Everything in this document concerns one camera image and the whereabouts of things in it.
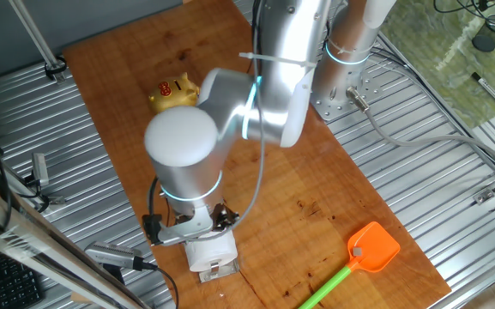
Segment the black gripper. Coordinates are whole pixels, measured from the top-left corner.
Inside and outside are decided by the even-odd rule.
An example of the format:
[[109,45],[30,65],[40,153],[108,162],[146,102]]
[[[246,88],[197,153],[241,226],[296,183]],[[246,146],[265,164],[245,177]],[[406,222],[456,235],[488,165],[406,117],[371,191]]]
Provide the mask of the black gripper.
[[239,220],[239,213],[231,213],[225,203],[218,203],[214,206],[212,213],[214,224],[220,224],[222,231],[231,229]]

